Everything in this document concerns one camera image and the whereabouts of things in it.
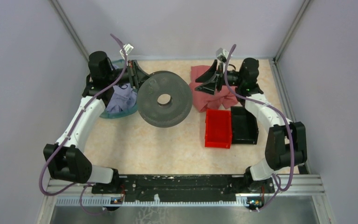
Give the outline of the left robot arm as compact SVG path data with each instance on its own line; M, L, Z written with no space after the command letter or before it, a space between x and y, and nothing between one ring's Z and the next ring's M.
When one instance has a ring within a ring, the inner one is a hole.
M89 55L89 74L80 105L62 136L43 150L46 159L44 170L52 179L100 183L110 193L120 190L118 171L93 165L83 152L97 118L106 110L113 96L113 87L125 84L129 90L138 90L149 78L136 60L127 57L128 53L123 53L121 67L115 68L105 52L96 51Z

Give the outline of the red plastic bin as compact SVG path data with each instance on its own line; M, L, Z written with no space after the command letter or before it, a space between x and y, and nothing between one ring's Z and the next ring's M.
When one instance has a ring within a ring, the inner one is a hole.
M232 120L229 110L206 110L205 147L229 149L232 144Z

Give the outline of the black plastic bin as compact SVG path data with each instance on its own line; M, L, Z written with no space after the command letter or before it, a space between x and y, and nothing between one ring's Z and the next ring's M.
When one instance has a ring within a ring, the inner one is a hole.
M232 144L256 145L259 129L255 116L244 107L232 106Z

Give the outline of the black cable spool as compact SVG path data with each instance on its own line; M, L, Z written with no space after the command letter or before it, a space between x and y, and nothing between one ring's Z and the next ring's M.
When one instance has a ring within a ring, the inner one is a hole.
M151 74L137 95L138 112L148 124L168 128L182 122L192 108L192 91L179 75L170 71Z

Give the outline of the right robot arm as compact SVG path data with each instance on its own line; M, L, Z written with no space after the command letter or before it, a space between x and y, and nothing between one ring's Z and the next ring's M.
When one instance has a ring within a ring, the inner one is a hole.
M304 124L286 118L267 100L257 83L257 59L244 59L239 70L229 70L229 66L226 58L215 59L211 66L193 66L190 77L195 91L211 95L221 90L230 92L268 132L264 158L245 171L245 189L256 192L262 181L269 178L278 181L276 173L283 168L289 168L288 184L291 184L294 167L307 160Z

